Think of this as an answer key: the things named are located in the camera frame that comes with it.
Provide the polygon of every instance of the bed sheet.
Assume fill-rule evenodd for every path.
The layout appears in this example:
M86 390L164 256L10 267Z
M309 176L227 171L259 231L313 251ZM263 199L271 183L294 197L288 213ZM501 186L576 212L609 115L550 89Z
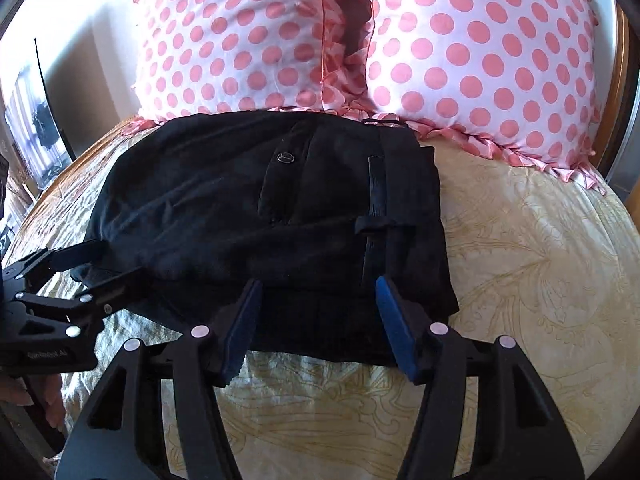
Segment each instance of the bed sheet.
M30 213L5 264L43 247L82 241L101 185L117 157L153 129L123 123L69 167ZM616 195L601 196L527 168L484 160L445 139L436 149L442 221L463 335L513 335L558 404L588 474L616 444L640 404L640 236ZM70 297L68 273L43 293ZM100 365L67 374L71 427L123 342L178 336L129 312L106 323ZM468 384L456 472L470 463L477 397ZM172 470L185 474L172 405L162 385ZM217 390L244 478L393 479L422 395L397 370L249 352L240 375Z

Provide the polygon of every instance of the black clothing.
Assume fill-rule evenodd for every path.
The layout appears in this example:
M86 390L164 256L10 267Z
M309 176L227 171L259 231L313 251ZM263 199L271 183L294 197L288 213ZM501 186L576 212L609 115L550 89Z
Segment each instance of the black clothing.
M110 248L74 277L147 268L152 296L130 310L179 332L257 278L252 349L394 365L378 276L433 319L458 310L433 157L407 127L320 113L171 120L111 170L86 232Z

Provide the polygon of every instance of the polka dot pillow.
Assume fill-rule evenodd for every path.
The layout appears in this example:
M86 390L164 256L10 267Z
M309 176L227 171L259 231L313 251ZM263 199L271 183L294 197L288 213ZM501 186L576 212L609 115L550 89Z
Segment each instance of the polka dot pillow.
M335 0L134 1L144 118L345 102Z
M373 0L372 13L373 111L476 155L596 184L588 0Z

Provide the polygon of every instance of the white wall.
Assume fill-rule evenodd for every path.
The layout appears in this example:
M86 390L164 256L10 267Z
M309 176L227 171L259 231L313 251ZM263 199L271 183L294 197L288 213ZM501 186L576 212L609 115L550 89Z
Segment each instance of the white wall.
M140 107L136 10L132 0L25 0L0 39L4 100L36 38L56 119L83 152Z

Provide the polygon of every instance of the finger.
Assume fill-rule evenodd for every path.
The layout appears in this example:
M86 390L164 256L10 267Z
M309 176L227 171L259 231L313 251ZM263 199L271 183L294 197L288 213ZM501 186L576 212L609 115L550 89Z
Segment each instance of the finger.
M60 374L47 376L44 383L44 400L50 406L62 398L62 376Z
M47 408L47 422L52 428L58 428L65 421L65 414L65 405L62 402L62 396L60 396Z
M0 400L18 406L33 406L33 399L24 387L15 379L0 376Z

